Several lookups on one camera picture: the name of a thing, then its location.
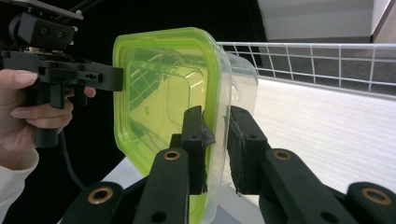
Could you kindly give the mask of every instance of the black background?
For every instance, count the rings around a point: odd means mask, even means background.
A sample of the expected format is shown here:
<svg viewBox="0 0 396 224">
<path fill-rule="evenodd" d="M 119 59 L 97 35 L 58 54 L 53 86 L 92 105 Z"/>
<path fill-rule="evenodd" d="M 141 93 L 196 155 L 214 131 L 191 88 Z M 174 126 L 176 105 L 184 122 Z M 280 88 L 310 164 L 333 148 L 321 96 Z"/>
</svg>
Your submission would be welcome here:
<svg viewBox="0 0 396 224">
<path fill-rule="evenodd" d="M 42 1 L 69 9 L 81 1 Z M 0 39 L 8 41 L 9 21 L 24 7 L 0 3 Z M 111 64 L 118 35 L 181 27 L 197 27 L 217 41 L 266 41 L 256 0 L 107 0 L 71 21 L 78 32 L 67 53 Z M 87 106 L 75 105 L 64 129 L 73 168 L 85 185 L 100 181 L 123 154 L 113 133 L 113 93 L 98 91 Z M 26 180 L 22 196 L 11 206 L 4 223 L 56 223 L 78 195 L 59 148 L 38 148 L 40 162 Z"/>
</svg>

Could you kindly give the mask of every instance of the black cable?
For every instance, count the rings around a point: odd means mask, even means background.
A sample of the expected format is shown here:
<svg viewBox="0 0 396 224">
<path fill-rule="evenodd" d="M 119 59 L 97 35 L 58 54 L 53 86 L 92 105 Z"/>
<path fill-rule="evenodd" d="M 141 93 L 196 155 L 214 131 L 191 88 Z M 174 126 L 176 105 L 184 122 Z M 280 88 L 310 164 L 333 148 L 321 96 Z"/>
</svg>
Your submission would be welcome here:
<svg viewBox="0 0 396 224">
<path fill-rule="evenodd" d="M 61 131 L 59 133 L 59 145 L 58 145 L 58 147 L 62 151 L 62 155 L 64 156 L 64 163 L 66 164 L 67 172 L 69 173 L 70 177 L 73 179 L 73 181 L 77 184 L 77 186 L 79 188 L 85 189 L 84 184 L 77 177 L 76 173 L 73 170 L 72 164 L 70 162 L 69 154 L 67 153 L 67 147 L 66 147 L 66 140 L 65 140 L 65 137 L 64 137 L 64 131 Z"/>
</svg>

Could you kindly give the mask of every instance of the plastic food container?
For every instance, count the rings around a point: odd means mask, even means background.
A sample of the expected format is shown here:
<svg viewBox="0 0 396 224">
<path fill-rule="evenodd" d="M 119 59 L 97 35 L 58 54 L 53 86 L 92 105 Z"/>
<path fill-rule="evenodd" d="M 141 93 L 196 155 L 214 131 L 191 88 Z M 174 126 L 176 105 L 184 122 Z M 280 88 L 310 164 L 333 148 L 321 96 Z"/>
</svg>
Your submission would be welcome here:
<svg viewBox="0 0 396 224">
<path fill-rule="evenodd" d="M 190 223 L 210 223 L 218 207 L 232 100 L 230 62 L 245 63 L 235 57 L 196 28 L 121 35 L 115 42 L 113 63 L 125 73 L 123 91 L 114 96 L 116 142 L 143 176 L 157 152 L 169 148 L 172 134 L 181 133 L 188 108 L 200 105 L 216 136 L 206 149 L 207 192 L 190 196 Z"/>
<path fill-rule="evenodd" d="M 226 55 L 232 72 L 231 105 L 244 108 L 253 116 L 259 88 L 257 71 L 247 59 L 230 52 Z"/>
</svg>

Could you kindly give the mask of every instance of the transparent plastic container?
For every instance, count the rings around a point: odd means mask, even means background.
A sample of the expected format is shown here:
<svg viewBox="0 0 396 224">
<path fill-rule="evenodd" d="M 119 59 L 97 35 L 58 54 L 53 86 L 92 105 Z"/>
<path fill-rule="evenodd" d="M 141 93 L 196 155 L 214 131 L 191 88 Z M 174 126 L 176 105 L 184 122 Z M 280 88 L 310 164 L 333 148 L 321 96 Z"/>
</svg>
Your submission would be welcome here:
<svg viewBox="0 0 396 224">
<path fill-rule="evenodd" d="M 206 149 L 208 191 L 190 197 L 190 223 L 210 223 L 216 214 L 231 103 L 231 66 L 205 31 L 182 28 L 117 38 L 113 63 L 124 68 L 124 87 L 114 97 L 119 149 L 143 175 L 154 157 L 181 133 L 183 113 L 200 105 L 216 136 Z"/>
<path fill-rule="evenodd" d="M 246 109 L 252 116 L 256 107 L 259 77 L 250 61 L 226 52 L 232 71 L 231 105 Z"/>
</svg>

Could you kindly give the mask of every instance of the finger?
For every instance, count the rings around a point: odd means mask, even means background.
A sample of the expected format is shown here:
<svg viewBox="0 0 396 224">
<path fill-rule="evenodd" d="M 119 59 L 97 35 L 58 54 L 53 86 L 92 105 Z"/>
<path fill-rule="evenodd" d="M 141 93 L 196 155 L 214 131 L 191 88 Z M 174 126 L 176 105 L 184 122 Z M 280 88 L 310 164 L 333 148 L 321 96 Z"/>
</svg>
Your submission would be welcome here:
<svg viewBox="0 0 396 224">
<path fill-rule="evenodd" d="M 0 90 L 19 90 L 31 86 L 37 80 L 37 73 L 23 70 L 0 70 Z"/>
<path fill-rule="evenodd" d="M 95 88 L 91 88 L 91 87 L 86 87 L 84 89 L 84 93 L 89 98 L 92 98 L 92 97 L 94 97 L 96 95 L 96 89 Z"/>
<path fill-rule="evenodd" d="M 43 129 L 58 129 L 65 127 L 70 123 L 70 120 L 73 118 L 71 113 L 56 117 L 56 118 L 47 118 L 47 119 L 26 119 L 26 122 L 36 126 L 37 128 Z"/>
<path fill-rule="evenodd" d="M 48 119 L 70 114 L 73 104 L 64 100 L 64 109 L 52 107 L 50 104 L 17 107 L 11 111 L 11 116 L 16 119 Z"/>
<path fill-rule="evenodd" d="M 66 87 L 64 91 L 64 98 L 67 99 L 72 96 L 74 96 L 74 88 L 72 86 Z"/>
</svg>

